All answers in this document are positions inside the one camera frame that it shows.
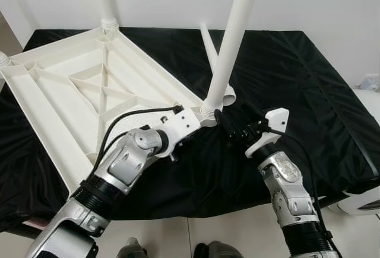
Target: white pipe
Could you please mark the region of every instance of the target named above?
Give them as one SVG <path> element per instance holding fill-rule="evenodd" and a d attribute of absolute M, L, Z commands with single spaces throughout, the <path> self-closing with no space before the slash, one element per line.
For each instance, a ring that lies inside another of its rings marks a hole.
<path fill-rule="evenodd" d="M 11 60 L 7 57 L 7 55 L 4 52 L 0 52 L 0 67 L 7 66 L 10 61 Z"/>
<path fill-rule="evenodd" d="M 216 63 L 216 73 L 213 75 L 207 98 L 201 107 L 201 113 L 206 118 L 213 119 L 215 109 L 222 110 L 223 108 L 224 92 L 226 91 L 254 2 L 255 0 L 233 1 Z"/>
<path fill-rule="evenodd" d="M 201 34 L 202 34 L 204 47 L 206 48 L 208 61 L 209 61 L 210 66 L 211 66 L 211 71 L 214 74 L 216 62 L 218 60 L 218 53 L 215 50 L 213 40 L 211 39 L 210 33 L 208 32 L 208 29 L 207 29 L 205 23 L 201 23 Z M 235 101 L 236 101 L 235 91 L 230 86 L 230 84 L 227 84 L 227 88 L 226 88 L 226 91 L 224 92 L 224 96 L 223 96 L 223 105 L 229 106 L 229 105 L 232 105 L 233 103 L 235 103 Z"/>
<path fill-rule="evenodd" d="M 119 25 L 113 12 L 112 0 L 99 0 L 99 7 L 103 29 L 106 32 L 117 29 Z"/>

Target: black fabric cover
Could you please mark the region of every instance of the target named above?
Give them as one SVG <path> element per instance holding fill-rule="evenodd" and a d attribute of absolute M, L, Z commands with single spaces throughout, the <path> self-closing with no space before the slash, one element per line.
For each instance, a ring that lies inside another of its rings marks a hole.
<path fill-rule="evenodd" d="M 26 49 L 79 32 L 37 30 Z M 196 95 L 205 98 L 211 70 L 199 30 L 121 28 L 121 32 Z M 211 36 L 219 49 L 223 32 L 211 31 Z M 299 138 L 309 151 L 319 195 L 339 193 L 360 186 L 362 182 L 378 179 L 379 126 L 303 32 L 247 31 L 230 83 L 239 102 L 248 100 L 260 109 L 285 107 L 290 110 L 287 132 Z M 7 89 L 4 91 L 1 99 L 4 95 L 12 98 L 7 95 Z M 1 107 L 4 117 L 12 111 L 16 113 L 14 110 L 9 112 L 4 105 Z M 226 107 L 224 111 L 238 125 L 248 123 L 240 103 Z M 23 119 L 25 128 L 29 128 L 20 109 L 17 113 Z M 0 128 L 6 127 L 6 122 L 1 118 Z M 17 129 L 18 125 L 15 125 L 11 130 Z M 0 134 L 0 142 L 8 138 L 9 135 Z M 26 136 L 20 138 L 25 143 L 32 141 Z M 9 141 L 1 145 L 1 152 L 5 148 L 13 151 L 21 148 L 29 162 L 35 163 L 36 155 L 30 145 L 20 146 L 19 142 Z M 279 140 L 277 146 L 300 167 L 305 186 L 310 190 L 309 169 L 302 150 L 285 137 Z M 114 219 L 213 216 L 270 201 L 268 190 L 254 164 L 242 153 L 229 149 L 218 128 L 198 131 L 177 148 L 175 154 L 178 162 L 162 159 L 145 170 L 113 214 Z M 11 164 L 9 160 L 0 159 L 1 168 L 8 168 Z M 38 213 L 36 209 L 40 205 L 54 205 L 52 202 L 59 198 L 56 183 L 59 179 L 53 167 L 50 166 L 49 171 L 47 174 L 52 174 L 54 181 L 50 188 L 28 189 L 29 200 L 33 201 L 28 215 Z M 0 173 L 1 182 L 7 182 L 6 174 Z M 23 177 L 14 177 L 18 178 L 14 179 L 18 183 L 14 188 L 21 191 Z M 0 196 L 2 202 L 6 193 L 7 190 Z M 0 221 L 14 215 L 14 206 L 17 208 L 24 199 L 18 194 L 8 200 L 13 209 L 1 206 Z M 52 213 L 56 209 L 51 207 L 50 211 Z"/>

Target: black tablecloth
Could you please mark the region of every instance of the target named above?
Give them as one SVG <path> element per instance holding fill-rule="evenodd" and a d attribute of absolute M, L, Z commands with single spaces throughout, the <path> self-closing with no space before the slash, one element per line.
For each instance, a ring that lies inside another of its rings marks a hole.
<path fill-rule="evenodd" d="M 37 30 L 25 50 L 80 32 Z M 199 30 L 121 32 L 205 98 L 211 70 Z M 211 36 L 219 49 L 223 32 Z M 380 127 L 303 32 L 247 31 L 230 83 L 238 101 L 224 111 L 238 125 L 248 122 L 241 101 L 290 110 L 287 132 L 308 150 L 319 195 L 379 184 Z M 51 217 L 67 191 L 7 87 L 0 94 L 0 130 L 0 230 L 30 215 Z M 298 164 L 310 190 L 300 147 L 285 137 L 277 146 Z M 270 201 L 254 164 L 227 147 L 218 127 L 201 129 L 175 153 L 178 162 L 164 158 L 144 172 L 114 219 L 213 216 Z"/>

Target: wire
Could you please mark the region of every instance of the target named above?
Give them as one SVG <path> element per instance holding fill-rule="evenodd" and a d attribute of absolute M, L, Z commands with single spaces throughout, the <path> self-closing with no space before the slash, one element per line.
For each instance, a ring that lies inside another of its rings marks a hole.
<path fill-rule="evenodd" d="M 145 109 L 145 110 L 137 110 L 137 111 L 131 111 L 131 112 L 128 112 L 128 113 L 124 113 L 124 114 L 121 114 L 120 116 L 118 116 L 110 125 L 109 127 L 107 128 L 107 131 L 106 133 L 104 134 L 104 137 L 103 137 L 103 140 L 102 140 L 102 144 L 100 145 L 100 148 L 99 148 L 99 153 L 98 153 L 98 156 L 95 160 L 95 164 L 94 164 L 94 167 L 90 173 L 90 176 L 92 176 L 95 171 L 98 169 L 99 167 L 99 164 L 100 162 L 102 161 L 104 155 L 107 153 L 107 151 L 109 150 L 109 148 L 116 142 L 117 139 L 119 139 L 121 136 L 125 135 L 127 132 L 124 133 L 121 133 L 120 135 L 118 135 L 115 139 L 112 140 L 112 142 L 107 146 L 107 148 L 105 148 L 106 146 L 106 143 L 107 143 L 107 140 L 108 140 L 108 137 L 112 131 L 112 129 L 116 126 L 116 124 L 118 122 L 120 122 L 122 119 L 128 117 L 128 116 L 132 116 L 134 114 L 144 114 L 144 113 L 155 113 L 155 112 L 167 112 L 167 111 L 172 111 L 174 109 L 177 109 L 179 106 L 174 106 L 174 107 L 169 107 L 169 108 L 158 108 L 158 109 Z"/>
<path fill-rule="evenodd" d="M 338 253 L 338 256 L 340 258 L 343 258 L 342 255 L 341 255 L 341 253 L 339 252 L 338 248 L 336 247 L 336 245 L 334 244 L 334 242 L 332 240 L 331 233 L 326 229 L 326 225 L 325 225 L 325 222 L 323 220 L 323 216 L 322 216 L 322 212 L 321 212 L 321 206 L 319 205 L 318 193 L 316 191 L 316 185 L 315 185 L 315 182 L 314 182 L 314 168 L 313 168 L 313 164 L 312 164 L 310 155 L 309 155 L 308 151 L 306 150 L 305 146 L 296 137 L 291 136 L 291 135 L 289 135 L 287 133 L 280 132 L 278 130 L 274 130 L 274 129 L 271 129 L 271 128 L 268 128 L 268 130 L 266 130 L 266 131 L 271 132 L 271 133 L 275 133 L 277 135 L 286 136 L 286 137 L 292 139 L 293 141 L 295 141 L 299 145 L 299 147 L 301 147 L 303 153 L 306 155 L 306 160 L 308 162 L 309 169 L 310 169 L 311 185 L 312 185 L 312 192 L 313 192 L 313 197 L 314 197 L 314 208 L 315 208 L 316 213 L 318 215 L 319 222 L 321 223 L 321 227 L 322 227 L 322 230 L 323 230 L 324 234 L 325 235 L 329 234 L 327 240 L 330 243 L 332 249 L 335 252 Z"/>

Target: bolt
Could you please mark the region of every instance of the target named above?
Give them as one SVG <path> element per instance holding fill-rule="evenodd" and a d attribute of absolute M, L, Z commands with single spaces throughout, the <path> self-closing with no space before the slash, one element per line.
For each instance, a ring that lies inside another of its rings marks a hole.
<path fill-rule="evenodd" d="M 162 118 L 161 118 L 161 122 L 162 123 L 165 123 L 167 121 L 167 116 L 163 116 Z"/>

